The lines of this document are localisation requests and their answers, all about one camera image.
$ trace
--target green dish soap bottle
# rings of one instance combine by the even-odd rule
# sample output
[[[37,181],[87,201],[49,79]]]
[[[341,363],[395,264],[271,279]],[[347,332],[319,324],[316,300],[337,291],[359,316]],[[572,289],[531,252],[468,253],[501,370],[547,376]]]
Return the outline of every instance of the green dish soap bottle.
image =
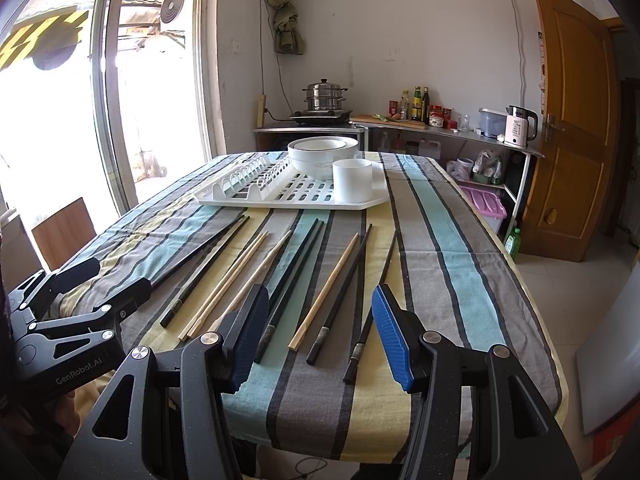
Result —
[[[507,238],[506,243],[504,244],[504,248],[507,249],[507,252],[510,254],[512,258],[515,258],[518,255],[521,241],[522,241],[522,238],[520,236],[520,229],[517,227],[514,227],[513,231],[511,231],[511,234]]]

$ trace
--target tied curtain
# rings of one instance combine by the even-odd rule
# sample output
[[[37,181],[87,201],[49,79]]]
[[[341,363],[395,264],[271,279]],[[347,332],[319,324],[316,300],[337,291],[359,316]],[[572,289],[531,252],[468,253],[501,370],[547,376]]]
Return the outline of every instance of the tied curtain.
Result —
[[[304,54],[305,41],[296,30],[298,11],[291,0],[267,0],[276,9],[273,19],[275,49],[281,54]]]

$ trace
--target air conditioner outdoor unit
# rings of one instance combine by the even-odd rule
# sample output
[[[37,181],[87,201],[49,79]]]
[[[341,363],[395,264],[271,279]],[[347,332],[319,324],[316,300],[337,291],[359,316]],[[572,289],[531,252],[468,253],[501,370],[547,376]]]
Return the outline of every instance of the air conditioner outdoor unit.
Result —
[[[160,32],[185,32],[190,22],[190,8],[185,0],[163,0],[160,8]]]

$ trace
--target white cup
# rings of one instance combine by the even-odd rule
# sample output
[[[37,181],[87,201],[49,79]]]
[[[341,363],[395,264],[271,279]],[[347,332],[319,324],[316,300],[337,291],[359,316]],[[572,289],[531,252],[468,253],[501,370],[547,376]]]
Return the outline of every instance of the white cup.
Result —
[[[359,204],[371,200],[373,166],[370,160],[348,158],[334,162],[336,202]]]

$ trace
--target metal screw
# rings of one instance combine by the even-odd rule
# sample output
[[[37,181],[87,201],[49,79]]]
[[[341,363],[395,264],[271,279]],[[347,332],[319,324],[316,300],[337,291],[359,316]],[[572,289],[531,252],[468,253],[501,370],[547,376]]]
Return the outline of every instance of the metal screw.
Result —
[[[494,347],[494,354],[498,356],[500,359],[506,359],[511,355],[511,352],[506,346],[496,345]]]
[[[131,351],[131,357],[133,357],[134,359],[144,359],[148,355],[149,348],[147,348],[146,346],[136,346]]]
[[[425,343],[435,345],[442,341],[442,336],[433,330],[428,330],[427,332],[422,334],[422,340]]]
[[[220,336],[215,332],[207,332],[200,336],[200,342],[204,345],[215,345]]]

